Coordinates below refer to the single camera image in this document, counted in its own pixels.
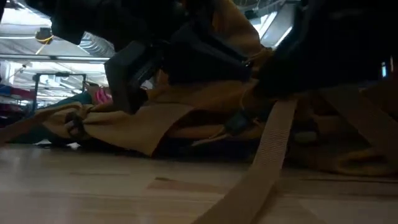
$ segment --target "wooden floor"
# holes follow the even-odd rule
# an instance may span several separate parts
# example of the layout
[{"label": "wooden floor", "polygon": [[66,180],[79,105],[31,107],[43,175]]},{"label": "wooden floor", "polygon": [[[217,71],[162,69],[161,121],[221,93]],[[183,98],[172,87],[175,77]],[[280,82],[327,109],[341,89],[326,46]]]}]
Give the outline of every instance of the wooden floor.
[{"label": "wooden floor", "polygon": [[[6,146],[0,223],[191,223],[248,164],[150,161]],[[259,223],[397,223],[398,180],[285,169]]]}]

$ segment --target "plastic buckle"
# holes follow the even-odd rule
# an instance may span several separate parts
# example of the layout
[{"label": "plastic buckle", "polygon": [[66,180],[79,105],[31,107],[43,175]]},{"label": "plastic buckle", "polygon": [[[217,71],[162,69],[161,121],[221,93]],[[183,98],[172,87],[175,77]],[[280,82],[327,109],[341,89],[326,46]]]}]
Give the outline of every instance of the plastic buckle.
[{"label": "plastic buckle", "polygon": [[224,128],[227,133],[235,136],[241,134],[252,124],[253,122],[250,116],[244,110],[239,110],[231,119],[229,119],[224,124]]},{"label": "plastic buckle", "polygon": [[83,125],[83,120],[75,112],[70,112],[65,117],[65,127],[69,136],[73,140],[82,140],[86,136],[85,127]]}]

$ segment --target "ceiling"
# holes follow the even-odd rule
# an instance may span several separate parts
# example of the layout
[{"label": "ceiling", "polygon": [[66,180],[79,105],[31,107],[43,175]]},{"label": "ceiling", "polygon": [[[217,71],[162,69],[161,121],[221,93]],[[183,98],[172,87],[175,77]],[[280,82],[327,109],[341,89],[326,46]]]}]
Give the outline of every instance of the ceiling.
[{"label": "ceiling", "polygon": [[[43,46],[34,35],[41,27],[50,27],[51,22],[38,12],[25,6],[23,0],[8,0],[16,8],[5,9],[0,24],[0,54],[111,57],[114,53],[110,43],[86,34],[80,46],[54,38],[50,45]],[[286,0],[234,0],[245,15],[250,15],[251,23],[259,32],[261,43],[267,47],[277,47],[280,40],[289,32],[293,20],[293,5]],[[20,72],[22,65],[26,68]],[[59,63],[32,62],[27,60],[0,61],[2,81],[19,88],[32,89],[32,76],[36,73],[86,73],[88,80],[99,85],[107,85],[102,64],[98,63]],[[42,78],[39,85],[39,100],[58,101],[72,96],[81,89],[81,77]]]}]

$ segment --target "tan fabric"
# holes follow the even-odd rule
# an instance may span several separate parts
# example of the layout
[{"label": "tan fabric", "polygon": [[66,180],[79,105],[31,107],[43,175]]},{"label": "tan fabric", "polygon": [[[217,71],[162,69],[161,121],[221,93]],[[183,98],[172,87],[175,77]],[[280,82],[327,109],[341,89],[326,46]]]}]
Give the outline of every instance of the tan fabric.
[{"label": "tan fabric", "polygon": [[53,115],[58,111],[69,110],[70,108],[79,108],[80,105],[77,103],[71,103],[69,105],[63,105],[51,109],[47,109],[40,114],[37,114],[31,118],[23,119],[6,128],[0,129],[0,145],[18,137],[21,134],[27,133],[34,126],[42,124],[46,121],[49,116]]},{"label": "tan fabric", "polygon": [[395,174],[398,168],[392,165],[398,160],[398,124],[384,112],[398,112],[397,84],[384,80],[361,90],[361,94],[347,87],[322,90],[325,101],[317,96],[312,106],[317,106],[315,111],[321,114],[336,115],[312,115],[320,132],[318,142],[307,147],[293,144],[289,158],[313,169],[340,174]]},{"label": "tan fabric", "polygon": [[[215,125],[202,125],[202,126],[194,126],[187,128],[178,128],[174,130],[170,130],[167,133],[167,136],[170,138],[185,138],[185,139],[207,139],[219,132],[223,128],[222,124]],[[261,126],[252,126],[247,130],[243,131],[241,134],[230,138],[230,140],[239,141],[239,140],[250,140],[250,139],[258,139],[264,129],[264,125]]]},{"label": "tan fabric", "polygon": [[173,86],[153,101],[156,103],[175,102],[192,105],[198,110],[233,113],[239,108],[245,92],[252,90],[256,83],[257,80],[250,80],[247,83],[222,81]]},{"label": "tan fabric", "polygon": [[67,109],[55,113],[44,122],[44,126],[60,137],[70,138],[65,128],[65,117],[75,111],[82,117],[89,136],[150,156],[169,128],[192,109],[189,105],[159,104],[144,106],[132,116],[122,111],[97,113],[92,106],[79,105],[78,110]]},{"label": "tan fabric", "polygon": [[254,162],[246,175],[193,224],[252,223],[278,179],[295,107],[295,100],[278,101],[275,104]]},{"label": "tan fabric", "polygon": [[[253,62],[253,71],[256,73],[259,67],[272,55],[272,49],[267,49],[260,44],[256,29],[232,0],[215,0],[213,2],[215,3],[214,31],[227,43],[247,56],[249,61]],[[167,74],[159,71],[156,80],[158,85],[166,85]]]}]

